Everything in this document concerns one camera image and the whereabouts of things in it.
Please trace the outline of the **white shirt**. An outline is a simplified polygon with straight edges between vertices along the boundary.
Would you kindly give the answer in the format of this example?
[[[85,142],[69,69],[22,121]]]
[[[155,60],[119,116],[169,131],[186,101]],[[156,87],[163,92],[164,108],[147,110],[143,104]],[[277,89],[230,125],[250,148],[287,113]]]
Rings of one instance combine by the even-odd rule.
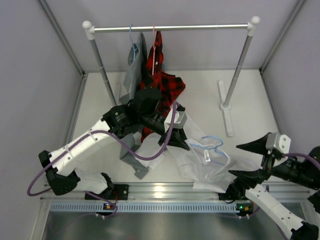
[[[199,140],[201,137],[207,136],[191,118],[186,120],[183,130],[187,136],[187,140]],[[136,160],[143,166],[154,170],[165,159],[166,153],[169,153],[173,157],[180,177],[191,180],[193,188],[196,190],[225,193],[230,183],[236,178],[236,176],[229,173],[229,170],[251,172],[260,168],[257,163],[244,156],[232,155],[226,152],[229,156],[229,161],[225,166],[205,165],[196,158],[191,149],[187,151],[169,145],[166,147],[165,152],[153,160],[146,161],[139,158]]]

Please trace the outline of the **blue wire hanger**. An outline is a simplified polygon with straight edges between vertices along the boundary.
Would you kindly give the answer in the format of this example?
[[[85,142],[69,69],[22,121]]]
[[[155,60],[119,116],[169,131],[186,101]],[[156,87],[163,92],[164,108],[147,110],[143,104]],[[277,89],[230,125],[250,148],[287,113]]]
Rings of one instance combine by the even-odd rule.
[[[223,140],[217,136],[207,135],[198,140],[188,139],[186,142],[195,157],[204,165],[225,166],[230,159],[221,149]]]

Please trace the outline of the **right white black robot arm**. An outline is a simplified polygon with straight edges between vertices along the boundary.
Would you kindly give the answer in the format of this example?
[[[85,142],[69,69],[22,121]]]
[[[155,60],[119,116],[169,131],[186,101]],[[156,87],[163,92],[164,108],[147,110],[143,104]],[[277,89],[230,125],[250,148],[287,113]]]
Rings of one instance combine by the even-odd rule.
[[[317,240],[319,227],[308,223],[287,209],[281,201],[296,202],[307,198],[320,212],[320,148],[314,147],[309,154],[291,153],[291,139],[279,132],[244,144],[238,149],[262,156],[257,170],[230,170],[236,178],[222,201],[249,200],[264,211],[289,240]]]

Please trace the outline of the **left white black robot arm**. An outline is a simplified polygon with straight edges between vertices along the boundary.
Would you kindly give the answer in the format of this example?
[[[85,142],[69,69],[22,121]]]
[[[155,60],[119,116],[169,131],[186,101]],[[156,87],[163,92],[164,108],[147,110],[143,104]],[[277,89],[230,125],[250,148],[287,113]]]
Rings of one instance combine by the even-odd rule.
[[[53,193],[62,196],[77,190],[84,191],[93,198],[109,199],[114,191],[111,178],[106,173],[89,173],[77,166],[97,150],[114,142],[131,152],[132,148],[123,139],[143,127],[160,136],[158,144],[161,149],[154,156],[139,156],[138,159],[154,160],[167,146],[188,151],[190,148],[183,129],[187,120],[185,108],[174,102],[168,115],[164,116],[158,112],[161,98],[162,94],[156,88],[138,90],[133,99],[112,107],[80,137],[58,150],[42,151],[38,158]]]

